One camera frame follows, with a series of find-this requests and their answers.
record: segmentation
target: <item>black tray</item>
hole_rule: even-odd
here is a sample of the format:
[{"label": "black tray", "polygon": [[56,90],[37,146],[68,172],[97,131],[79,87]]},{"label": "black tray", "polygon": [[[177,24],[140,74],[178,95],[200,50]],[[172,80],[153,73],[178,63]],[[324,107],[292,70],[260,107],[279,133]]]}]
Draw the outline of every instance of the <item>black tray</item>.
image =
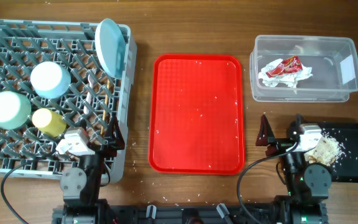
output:
[{"label": "black tray", "polygon": [[343,143],[346,148],[343,150],[346,157],[342,155],[338,162],[331,164],[333,182],[358,183],[358,123],[322,122],[318,125],[323,132],[329,133],[339,143]]}]

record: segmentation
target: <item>wood grain surface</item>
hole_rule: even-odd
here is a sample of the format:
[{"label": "wood grain surface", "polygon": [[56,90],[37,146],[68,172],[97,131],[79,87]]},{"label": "wood grain surface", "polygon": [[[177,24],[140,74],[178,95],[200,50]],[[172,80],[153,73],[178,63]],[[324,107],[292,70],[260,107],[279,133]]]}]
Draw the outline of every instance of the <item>wood grain surface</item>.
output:
[{"label": "wood grain surface", "polygon": [[[100,198],[111,205],[238,203],[238,175],[168,175],[150,168],[147,148],[153,64],[161,54],[230,54],[240,60],[244,67],[247,164],[265,156],[263,147],[255,147],[263,113],[277,137],[285,137],[296,113],[320,121],[358,122],[358,92],[346,103],[258,103],[252,99],[249,81],[249,55],[259,34],[350,37],[358,54],[358,1],[0,0],[0,19],[99,22],[107,17],[127,24],[138,46],[124,177],[100,191]],[[248,173],[241,187],[246,201],[269,202],[277,194],[286,194],[275,163],[264,162]],[[335,183],[329,193],[330,222],[358,223],[358,184]],[[56,180],[9,179],[6,195],[29,223],[50,223],[52,209],[63,205]],[[19,223],[1,194],[0,223]]]}]

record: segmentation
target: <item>plastic container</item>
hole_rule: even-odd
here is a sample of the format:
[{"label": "plastic container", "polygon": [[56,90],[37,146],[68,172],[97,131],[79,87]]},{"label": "plastic container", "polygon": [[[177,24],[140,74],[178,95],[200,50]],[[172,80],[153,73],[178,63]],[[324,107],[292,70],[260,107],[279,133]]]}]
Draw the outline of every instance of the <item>plastic container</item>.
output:
[{"label": "plastic container", "polygon": [[[278,59],[298,55],[313,76],[296,88],[266,87],[260,69]],[[353,40],[343,37],[259,35],[250,55],[252,96],[261,102],[345,102],[358,91],[358,58]]]}]

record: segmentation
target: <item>gray dish rack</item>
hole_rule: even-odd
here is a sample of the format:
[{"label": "gray dish rack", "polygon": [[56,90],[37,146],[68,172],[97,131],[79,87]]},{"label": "gray dish rack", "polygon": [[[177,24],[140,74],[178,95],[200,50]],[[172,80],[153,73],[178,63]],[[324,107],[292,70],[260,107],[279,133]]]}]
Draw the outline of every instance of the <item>gray dish rack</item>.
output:
[{"label": "gray dish rack", "polygon": [[[0,20],[0,92],[16,91],[28,97],[32,111],[48,108],[63,116],[71,127],[86,121],[87,132],[92,141],[103,142],[103,111],[117,116],[122,136],[127,142],[127,113],[129,94],[134,83],[137,46],[131,30],[126,25],[119,28],[126,41],[124,71],[122,80],[106,75],[101,68],[95,49],[95,30],[97,23],[46,22]],[[51,61],[65,67],[71,74],[69,90],[60,98],[48,100],[37,96],[30,84],[30,73],[40,62]],[[97,82],[94,88],[88,83],[88,76]],[[92,96],[91,104],[85,101],[87,93]],[[84,107],[90,111],[83,113]],[[54,150],[56,138],[41,133],[30,118],[23,128],[3,130],[0,128],[0,177],[13,167],[43,156]],[[124,172],[125,149],[118,151],[117,157],[105,160],[111,182],[121,179]],[[53,156],[33,162],[11,174],[12,177],[35,177],[60,179],[64,170],[76,167],[78,161],[70,155]],[[108,181],[103,174],[102,183]]]}]

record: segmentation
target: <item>black cable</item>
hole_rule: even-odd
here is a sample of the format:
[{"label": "black cable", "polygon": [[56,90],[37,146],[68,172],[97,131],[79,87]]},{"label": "black cable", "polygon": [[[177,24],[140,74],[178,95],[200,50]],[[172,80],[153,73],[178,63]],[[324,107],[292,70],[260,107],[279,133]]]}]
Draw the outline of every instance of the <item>black cable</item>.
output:
[{"label": "black cable", "polygon": [[299,142],[297,141],[295,143],[295,145],[292,147],[292,149],[290,149],[289,151],[287,152],[284,152],[284,153],[281,153],[279,155],[276,155],[276,156],[272,156],[272,157],[266,157],[266,158],[263,158],[263,159],[259,159],[255,162],[253,162],[251,165],[249,165],[245,170],[243,170],[240,174],[240,177],[239,177],[239,180],[237,181],[237,198],[239,199],[239,202],[240,202],[240,205],[241,205],[241,208],[246,212],[246,214],[256,223],[258,224],[263,224],[261,223],[259,220],[257,220],[249,211],[248,209],[246,208],[246,206],[244,205],[244,203],[242,202],[242,199],[241,199],[241,193],[240,193],[240,186],[241,186],[241,180],[243,178],[243,176],[247,173],[247,171],[249,169],[251,169],[253,166],[255,166],[256,164],[258,163],[261,163],[261,162],[264,162],[264,161],[267,161],[267,160],[271,160],[271,159],[276,159],[276,158],[279,158],[279,157],[282,157],[282,156],[285,156],[291,152],[293,152],[299,145]]},{"label": "black cable", "polygon": [[107,186],[107,185],[110,184],[110,172],[109,172],[109,169],[108,169],[106,163],[104,163],[104,169],[106,170],[107,176],[109,177],[109,182],[108,182],[107,184],[102,184],[102,185],[100,185],[100,187],[105,187],[105,186]]},{"label": "black cable", "polygon": [[281,174],[280,174],[280,171],[278,171],[278,165],[279,165],[279,164],[280,164],[280,161],[278,161],[277,164],[276,164],[277,175],[278,175],[278,177],[280,178],[281,182],[283,182],[283,185],[286,185],[286,184],[285,184],[285,180],[283,179],[283,177],[282,177]]},{"label": "black cable", "polygon": [[17,169],[19,169],[19,168],[21,168],[21,167],[24,167],[24,166],[26,166],[26,165],[29,165],[29,164],[31,164],[31,163],[33,163],[33,162],[37,162],[37,161],[39,161],[39,160],[41,160],[41,159],[46,159],[48,156],[53,155],[53,153],[55,153],[55,151],[50,152],[50,153],[48,153],[48,154],[46,154],[46,155],[44,155],[44,156],[42,156],[42,157],[40,157],[40,158],[36,158],[36,159],[30,160],[30,161],[27,161],[27,162],[25,162],[25,163],[23,163],[23,164],[21,164],[21,165],[15,167],[15,168],[11,169],[9,172],[7,172],[7,173],[5,174],[4,178],[3,178],[2,181],[1,181],[1,196],[2,196],[2,199],[4,199],[4,202],[5,202],[6,206],[11,210],[11,212],[12,212],[22,223],[28,224],[28,222],[26,222],[26,221],[18,214],[18,212],[13,209],[12,205],[8,202],[8,200],[7,200],[6,196],[5,196],[5,191],[4,191],[5,181],[6,181],[6,179],[9,177],[9,175],[11,175],[15,170],[17,170]]}]

